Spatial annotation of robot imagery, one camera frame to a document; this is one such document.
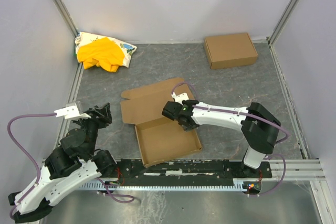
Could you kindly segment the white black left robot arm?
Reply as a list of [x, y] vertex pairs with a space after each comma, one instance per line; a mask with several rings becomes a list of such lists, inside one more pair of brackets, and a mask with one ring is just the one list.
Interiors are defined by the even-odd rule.
[[82, 112], [78, 102], [67, 104], [51, 113], [79, 125], [60, 140], [51, 154], [39, 166], [18, 143], [13, 142], [32, 161], [37, 176], [22, 191], [8, 195], [12, 206], [10, 217], [15, 223], [43, 219], [68, 194], [86, 182], [112, 175], [116, 161], [107, 150], [96, 150], [98, 131], [112, 123], [110, 104], [94, 106]]

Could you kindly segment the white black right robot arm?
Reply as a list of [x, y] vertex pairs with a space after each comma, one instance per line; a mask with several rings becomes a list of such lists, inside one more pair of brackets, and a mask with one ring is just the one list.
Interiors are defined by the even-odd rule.
[[162, 115], [176, 121], [185, 131], [201, 125], [220, 126], [242, 132], [248, 148], [243, 160], [233, 169], [235, 177], [259, 176], [263, 159], [273, 153], [281, 123], [264, 106], [229, 108], [197, 100], [168, 101]]

